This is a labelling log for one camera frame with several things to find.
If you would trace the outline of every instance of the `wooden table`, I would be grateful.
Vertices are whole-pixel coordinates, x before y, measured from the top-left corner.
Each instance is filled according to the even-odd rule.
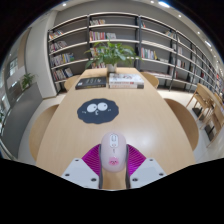
[[[156,89],[135,68],[118,68],[117,72],[139,74],[145,81],[144,89],[109,89],[107,84],[106,88],[75,90],[80,78],[106,75],[106,69],[86,70],[66,94],[46,129],[36,161],[39,168],[61,176],[73,158],[81,158],[100,144],[109,131],[122,133],[127,144],[146,157],[155,158],[167,175],[195,164],[182,126]],[[119,115],[108,123],[84,123],[77,110],[94,98],[115,101]],[[125,170],[103,170],[103,189],[126,189]]]
[[[201,85],[203,87],[203,89],[207,92],[207,94],[209,95],[209,97],[214,101],[214,103],[216,105],[218,105],[219,107],[221,107],[222,105],[219,103],[218,99],[215,97],[214,93],[209,90],[206,86]]]

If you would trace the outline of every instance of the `ceiling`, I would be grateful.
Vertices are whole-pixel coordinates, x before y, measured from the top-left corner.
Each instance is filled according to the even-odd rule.
[[[64,2],[60,3],[56,7],[52,8],[52,10],[62,11],[69,7],[72,7],[72,6],[75,6],[78,4],[82,4],[82,3],[86,3],[86,2],[91,2],[91,1],[100,1],[100,0],[68,0],[68,1],[64,1]],[[153,1],[151,1],[151,0],[130,0],[130,1],[137,1],[137,2],[142,2],[145,4],[149,4],[151,6],[159,8],[163,11],[166,11],[167,13],[176,17],[177,19],[181,20],[192,31],[194,31],[204,43],[205,43],[205,41],[208,41],[209,43],[211,43],[212,47],[209,47],[206,43],[205,43],[205,47],[207,47],[211,51],[211,54],[214,56],[213,65],[216,67],[216,69],[221,69],[224,72],[223,60],[222,60],[221,56],[219,55],[215,46],[212,44],[212,41],[191,19],[189,19],[189,17],[187,17],[182,12],[178,11],[177,9],[175,9],[173,7],[165,8],[161,5],[159,5],[158,0],[153,0]]]

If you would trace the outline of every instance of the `white robot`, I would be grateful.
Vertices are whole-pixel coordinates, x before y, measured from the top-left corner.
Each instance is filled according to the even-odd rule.
[[[139,188],[166,176],[153,158],[146,158],[136,148],[126,144],[121,133],[109,132],[101,144],[94,146],[82,158],[74,158],[62,178],[84,188],[102,189],[102,168],[120,172],[126,167],[126,188]]]

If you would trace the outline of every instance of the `white shelf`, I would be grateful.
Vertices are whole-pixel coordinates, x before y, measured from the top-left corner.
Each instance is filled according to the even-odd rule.
[[[177,34],[180,34],[182,37],[184,37],[186,40],[188,40],[190,43],[194,44],[194,46],[196,46],[196,44],[194,42],[192,42],[188,37],[186,37],[183,33],[181,33],[180,31],[177,31]]]
[[[207,64],[206,64],[206,62],[199,56],[199,55],[197,55],[197,57],[206,65],[206,66],[208,66]]]
[[[168,36],[168,35],[166,35],[164,33],[158,32],[156,30],[152,30],[152,29],[148,29],[148,28],[144,28],[144,27],[142,27],[141,29],[142,29],[142,31],[154,33],[154,34],[157,34],[159,36],[162,36],[162,37],[165,37],[165,38],[168,38],[168,39],[172,39],[174,41],[177,41],[176,39],[174,39],[174,38],[172,38],[172,37],[170,37],[170,36]]]
[[[62,80],[59,80],[59,81],[55,81],[54,83],[59,83],[59,82],[65,82],[67,79],[62,79]]]
[[[139,26],[133,25],[125,25],[125,24],[101,24],[101,25],[93,25],[89,26],[89,28],[104,28],[104,27],[121,27],[121,28],[130,28],[130,29],[138,29]]]
[[[176,82],[182,82],[182,83],[185,83],[185,84],[191,84],[191,83],[189,83],[189,82],[186,82],[186,81],[182,81],[182,80],[179,80],[179,79],[173,79],[173,81],[176,81]]]
[[[61,38],[61,37],[65,37],[65,36],[67,36],[67,35],[69,35],[69,34],[73,34],[73,33],[77,33],[77,32],[82,32],[82,31],[84,31],[84,30],[86,30],[86,29],[87,29],[87,27],[82,27],[82,28],[79,28],[79,29],[71,30],[71,31],[69,31],[69,32],[66,32],[66,33],[64,33],[64,34],[62,34],[62,35],[60,35],[60,36],[58,36],[58,37],[55,37],[54,39],[49,40],[48,42],[57,40],[57,39],[59,39],[59,38]]]
[[[156,77],[156,78],[158,78],[158,79],[167,79],[167,80],[172,80],[172,78],[161,77],[161,76],[156,76],[156,75],[155,75],[155,77]]]
[[[72,61],[72,62],[69,62],[69,63],[65,63],[63,65],[59,65],[59,66],[55,66],[51,69],[56,69],[56,68],[60,68],[60,67],[64,67],[64,66],[67,66],[67,65],[71,65],[71,64],[75,64],[75,63],[80,63],[80,62],[83,62],[83,61],[88,61],[89,59],[86,58],[86,59],[81,59],[81,60],[76,60],[76,61]]]
[[[190,72],[190,71],[188,71],[188,70],[186,70],[186,69],[184,69],[184,68],[181,68],[181,67],[179,67],[179,66],[176,66],[176,68],[178,68],[178,69],[180,69],[180,70],[182,70],[182,71],[185,71],[185,72],[188,72],[188,73],[194,75],[193,72]]]
[[[171,27],[171,26],[169,26],[169,25],[167,25],[167,24],[165,24],[165,23],[162,23],[162,22],[160,22],[160,21],[158,21],[158,20],[156,20],[156,19],[152,19],[152,18],[150,18],[150,17],[142,16],[142,15],[140,15],[140,17],[141,17],[141,19],[155,22],[155,23],[157,23],[157,24],[159,24],[159,25],[161,25],[161,26],[165,26],[165,27],[167,27],[167,28],[169,28],[169,29],[172,29],[173,31],[176,31],[176,29],[174,29],[173,27]]]
[[[182,57],[182,58],[184,58],[184,59],[186,59],[186,60],[188,60],[188,61],[191,62],[192,64],[195,64],[195,62],[193,62],[191,59],[189,59],[189,58],[183,56],[182,54],[177,54],[177,55],[180,56],[180,57]]]
[[[195,76],[204,81],[204,79],[202,77],[200,77],[200,76],[198,76],[196,74],[195,74]]]
[[[109,39],[106,40],[92,40],[90,43],[97,43],[97,42],[108,42]],[[126,40],[126,39],[111,39],[110,42],[127,42],[127,43],[139,43],[138,40]]]
[[[59,28],[59,27],[61,27],[61,26],[68,25],[68,24],[73,23],[73,22],[75,22],[75,21],[84,20],[84,19],[86,19],[86,18],[87,18],[87,15],[84,15],[84,16],[79,16],[79,17],[75,17],[75,18],[73,18],[73,19],[66,20],[66,21],[63,22],[63,23],[60,23],[60,24],[58,24],[57,26],[52,27],[51,29],[49,29],[49,31],[51,31],[51,30],[53,30],[53,29],[56,29],[56,28]]]
[[[157,43],[150,42],[150,41],[145,41],[145,40],[142,40],[142,44],[157,47],[157,48],[160,48],[160,49],[163,49],[163,50],[166,50],[166,51],[170,51],[170,52],[176,54],[176,52],[172,48],[165,47],[164,45],[161,45],[161,44],[157,44]]]
[[[89,16],[102,16],[102,15],[121,15],[121,16],[129,16],[129,17],[138,16],[137,14],[126,13],[126,12],[99,12],[99,13],[89,14]]]
[[[180,41],[177,42],[179,45],[185,47],[187,50],[191,51],[192,53],[194,53],[196,55],[196,53],[194,51],[192,51],[189,47],[187,47],[185,44],[181,43]]]
[[[166,63],[166,62],[162,62],[162,61],[158,61],[158,60],[152,60],[152,59],[147,59],[147,58],[142,58],[143,61],[150,61],[150,62],[155,62],[155,63],[159,63],[159,64],[163,64],[163,65],[168,65],[170,67],[175,67],[172,64]]]
[[[68,47],[64,47],[64,48],[62,48],[60,50],[54,51],[54,52],[50,53],[49,55],[57,54],[57,53],[62,52],[64,50],[68,50],[68,49],[71,49],[71,48],[74,48],[74,47],[79,47],[79,46],[86,45],[86,44],[87,44],[87,42],[83,42],[83,43],[79,43],[79,44],[74,44],[74,45],[71,45],[71,46],[68,46]]]

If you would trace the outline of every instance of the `floor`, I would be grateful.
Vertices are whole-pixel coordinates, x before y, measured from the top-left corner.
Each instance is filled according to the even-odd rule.
[[[174,99],[178,101],[179,103],[183,104],[184,106],[187,105],[189,100],[191,99],[192,95],[191,93],[185,93],[185,92],[179,92],[179,91],[168,91],[168,90],[158,90],[158,93],[163,98],[169,98]],[[40,104],[40,106],[37,108],[35,113],[33,114],[31,120],[29,121],[26,130],[23,134],[20,147],[19,147],[19,156],[18,161],[30,165],[35,165],[35,161],[33,157],[30,154],[29,150],[29,133],[31,130],[31,127],[34,123],[34,121],[37,119],[37,117],[48,107],[60,104],[60,102],[65,97],[65,94],[60,94],[56,98],[43,100],[43,102]],[[196,119],[196,115],[192,111],[192,107],[195,104],[195,99],[192,100],[190,105],[188,106],[188,110],[191,112],[192,116]],[[198,128],[201,127],[202,122],[197,122]],[[208,147],[206,146],[209,144],[209,139],[204,130],[199,129],[199,141],[196,149],[194,150],[194,156],[197,163],[202,162],[208,162],[215,159],[224,158],[224,128],[219,133],[216,140]]]

